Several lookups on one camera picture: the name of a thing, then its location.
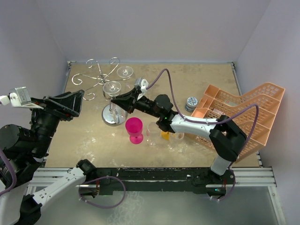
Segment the clear champagne flute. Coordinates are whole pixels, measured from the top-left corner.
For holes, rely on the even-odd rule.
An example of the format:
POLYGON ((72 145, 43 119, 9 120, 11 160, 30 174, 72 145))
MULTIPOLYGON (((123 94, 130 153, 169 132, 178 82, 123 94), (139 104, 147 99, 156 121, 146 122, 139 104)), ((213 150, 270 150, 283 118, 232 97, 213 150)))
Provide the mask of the clear champagne flute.
POLYGON ((125 84, 125 89, 131 90, 132 89, 132 78, 134 76, 134 70, 130 66, 121 66, 117 69, 117 75, 125 84))
POLYGON ((102 110, 103 122, 109 126, 118 126, 126 121, 127 112, 112 103, 112 97, 120 94, 121 84, 117 81, 109 81, 103 85, 104 97, 108 96, 109 104, 102 110))

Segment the pink plastic wine glass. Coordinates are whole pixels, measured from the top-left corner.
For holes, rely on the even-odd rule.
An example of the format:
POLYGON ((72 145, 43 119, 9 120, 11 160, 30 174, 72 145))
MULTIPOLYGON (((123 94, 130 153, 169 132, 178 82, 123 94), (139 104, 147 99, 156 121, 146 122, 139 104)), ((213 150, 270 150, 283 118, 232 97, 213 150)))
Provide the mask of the pink plastic wine glass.
POLYGON ((143 122, 139 118, 132 117, 127 119, 125 129, 129 134, 131 143, 140 144, 143 141, 143 122))

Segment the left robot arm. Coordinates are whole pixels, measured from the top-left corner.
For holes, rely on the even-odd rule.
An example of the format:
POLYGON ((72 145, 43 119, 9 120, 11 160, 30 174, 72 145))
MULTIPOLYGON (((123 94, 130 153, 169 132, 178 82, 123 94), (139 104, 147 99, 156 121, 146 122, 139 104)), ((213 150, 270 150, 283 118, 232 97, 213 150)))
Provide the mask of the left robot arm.
POLYGON ((54 200, 73 186, 96 180, 95 166, 81 160, 66 176, 34 194, 25 190, 41 159, 47 156, 61 121, 71 121, 81 112, 84 91, 66 92, 55 97, 31 98, 26 87, 1 96, 1 105, 28 108, 30 128, 14 124, 0 130, 0 222, 3 225, 33 225, 54 200))

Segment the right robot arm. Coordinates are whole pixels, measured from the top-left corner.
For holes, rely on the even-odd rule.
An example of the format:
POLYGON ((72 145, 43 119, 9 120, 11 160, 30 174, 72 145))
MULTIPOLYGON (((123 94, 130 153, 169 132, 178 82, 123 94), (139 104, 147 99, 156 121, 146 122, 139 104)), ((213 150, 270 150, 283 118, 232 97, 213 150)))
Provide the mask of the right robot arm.
POLYGON ((113 97, 112 102, 127 113, 139 110, 156 117, 156 124, 164 132, 187 133, 210 139, 217 157, 210 166, 208 177, 211 182, 220 183, 246 142, 247 135, 242 129, 225 115, 218 119, 201 119, 180 114, 173 110, 166 94, 160 94, 154 100, 140 94, 140 88, 133 88, 128 93, 113 97))

